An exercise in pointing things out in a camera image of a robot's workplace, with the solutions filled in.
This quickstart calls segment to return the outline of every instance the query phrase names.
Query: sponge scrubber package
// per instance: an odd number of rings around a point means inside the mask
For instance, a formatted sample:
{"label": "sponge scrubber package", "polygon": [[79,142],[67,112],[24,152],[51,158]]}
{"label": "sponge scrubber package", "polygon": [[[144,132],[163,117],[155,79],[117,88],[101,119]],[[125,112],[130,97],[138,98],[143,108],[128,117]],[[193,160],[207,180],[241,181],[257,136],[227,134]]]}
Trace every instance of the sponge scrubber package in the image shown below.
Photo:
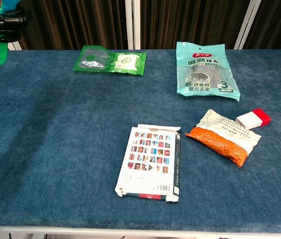
{"label": "sponge scrubber package", "polygon": [[240,100],[224,44],[177,42],[177,80],[177,93],[184,96],[216,95]]}

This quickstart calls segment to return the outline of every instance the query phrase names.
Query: table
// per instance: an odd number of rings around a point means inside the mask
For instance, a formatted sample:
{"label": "table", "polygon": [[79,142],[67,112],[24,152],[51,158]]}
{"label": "table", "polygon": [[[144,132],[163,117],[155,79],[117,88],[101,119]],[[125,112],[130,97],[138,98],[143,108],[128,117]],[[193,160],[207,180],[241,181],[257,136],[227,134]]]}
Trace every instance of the table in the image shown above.
{"label": "table", "polygon": [[[176,93],[175,50],[144,77],[75,73],[79,51],[9,52],[0,66],[0,226],[281,233],[281,50],[227,50],[241,100]],[[208,109],[272,117],[245,165],[185,137]],[[181,126],[178,203],[120,198],[132,126]]]}

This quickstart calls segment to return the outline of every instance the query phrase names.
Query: red and white box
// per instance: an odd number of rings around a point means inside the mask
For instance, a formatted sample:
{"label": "red and white box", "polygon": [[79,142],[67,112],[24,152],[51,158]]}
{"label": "red and white box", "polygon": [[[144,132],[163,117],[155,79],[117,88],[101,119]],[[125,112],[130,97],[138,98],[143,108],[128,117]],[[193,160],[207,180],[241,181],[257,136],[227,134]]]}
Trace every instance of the red and white box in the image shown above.
{"label": "red and white box", "polygon": [[261,108],[258,108],[247,114],[238,116],[235,122],[246,129],[251,129],[268,125],[271,122],[271,117],[267,115]]}

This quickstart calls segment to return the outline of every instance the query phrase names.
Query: dark brown curtain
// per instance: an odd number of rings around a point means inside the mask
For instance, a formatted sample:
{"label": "dark brown curtain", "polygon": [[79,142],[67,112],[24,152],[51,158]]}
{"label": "dark brown curtain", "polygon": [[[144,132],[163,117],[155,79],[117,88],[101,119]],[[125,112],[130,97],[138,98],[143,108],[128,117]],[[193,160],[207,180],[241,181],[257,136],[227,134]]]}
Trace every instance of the dark brown curtain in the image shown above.
{"label": "dark brown curtain", "polygon": [[281,49],[281,0],[262,0],[245,49]]}
{"label": "dark brown curtain", "polygon": [[177,41],[225,43],[233,49],[249,0],[141,0],[141,48],[173,49]]}
{"label": "dark brown curtain", "polygon": [[124,0],[22,0],[32,12],[23,49],[128,49]]}

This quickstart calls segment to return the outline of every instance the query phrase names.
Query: white table edge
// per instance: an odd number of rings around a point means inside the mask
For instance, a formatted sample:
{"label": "white table edge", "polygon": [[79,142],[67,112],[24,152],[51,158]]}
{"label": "white table edge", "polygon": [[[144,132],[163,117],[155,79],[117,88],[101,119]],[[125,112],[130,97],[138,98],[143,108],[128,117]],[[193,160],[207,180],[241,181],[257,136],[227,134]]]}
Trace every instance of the white table edge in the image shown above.
{"label": "white table edge", "polygon": [[125,229],[94,229],[94,228],[60,228],[60,227],[11,227],[0,226],[4,233],[29,234],[63,234],[63,235],[94,235],[94,236],[129,236],[129,237],[261,237],[281,238],[280,233],[222,233],[222,232],[196,232],[196,231],[150,231]]}

